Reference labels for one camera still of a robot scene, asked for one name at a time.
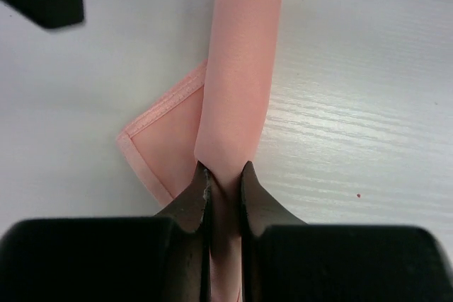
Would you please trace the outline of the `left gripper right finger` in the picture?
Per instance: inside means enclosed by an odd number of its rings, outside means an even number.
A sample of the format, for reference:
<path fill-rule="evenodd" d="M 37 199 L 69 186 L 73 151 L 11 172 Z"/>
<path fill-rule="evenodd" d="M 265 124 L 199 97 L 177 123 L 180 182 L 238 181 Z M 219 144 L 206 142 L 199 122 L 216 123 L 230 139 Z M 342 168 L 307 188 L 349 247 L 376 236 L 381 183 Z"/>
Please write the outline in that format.
<path fill-rule="evenodd" d="M 307 224 L 241 173 L 245 301 L 451 301 L 452 265 L 418 226 Z"/>

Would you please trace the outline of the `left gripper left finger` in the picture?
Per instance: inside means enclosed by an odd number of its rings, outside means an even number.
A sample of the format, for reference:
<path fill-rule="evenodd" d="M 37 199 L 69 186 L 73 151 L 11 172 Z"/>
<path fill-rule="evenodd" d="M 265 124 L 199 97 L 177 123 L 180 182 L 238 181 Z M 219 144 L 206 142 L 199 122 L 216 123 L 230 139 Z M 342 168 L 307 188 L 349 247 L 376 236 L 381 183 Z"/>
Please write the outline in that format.
<path fill-rule="evenodd" d="M 154 216 L 28 219 L 1 238 L 2 301 L 209 301 L 212 175 Z"/>

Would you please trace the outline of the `pink cloth napkin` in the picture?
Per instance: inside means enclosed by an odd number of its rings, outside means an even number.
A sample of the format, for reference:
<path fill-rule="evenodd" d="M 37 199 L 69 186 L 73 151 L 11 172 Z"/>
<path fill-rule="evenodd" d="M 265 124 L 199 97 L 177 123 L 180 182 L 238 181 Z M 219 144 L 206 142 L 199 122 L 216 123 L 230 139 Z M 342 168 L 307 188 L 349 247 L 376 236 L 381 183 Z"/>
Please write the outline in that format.
<path fill-rule="evenodd" d="M 198 163 L 213 174 L 213 301 L 240 299 L 239 181 L 256 154 L 267 115 L 281 1 L 214 0 L 207 60 L 117 140 L 162 205 L 189 185 Z"/>

